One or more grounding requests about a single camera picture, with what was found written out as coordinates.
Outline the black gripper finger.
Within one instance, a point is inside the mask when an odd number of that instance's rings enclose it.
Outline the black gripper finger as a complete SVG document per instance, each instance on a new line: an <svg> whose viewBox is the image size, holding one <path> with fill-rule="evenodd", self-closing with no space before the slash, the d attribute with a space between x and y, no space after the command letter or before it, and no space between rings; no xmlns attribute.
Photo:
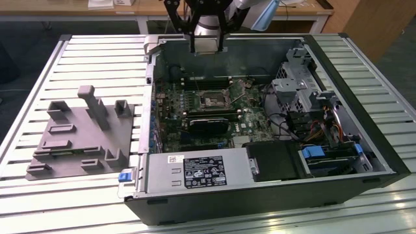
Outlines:
<svg viewBox="0 0 416 234"><path fill-rule="evenodd" d="M183 34L183 37L190 42L190 51L195 53L195 29L198 25L198 1L184 0L184 8L188 8L190 13L184 11L182 17L178 8L182 0L164 0L164 7L168 13L170 20L178 33Z"/></svg>
<svg viewBox="0 0 416 234"><path fill-rule="evenodd" d="M243 22L246 20L248 11L250 11L250 8L247 9L236 8L234 16L230 20L226 19L224 12L218 14L219 27L220 27L220 31L218 35L218 52L223 52L226 35L228 35L230 33L240 29Z"/></svg>

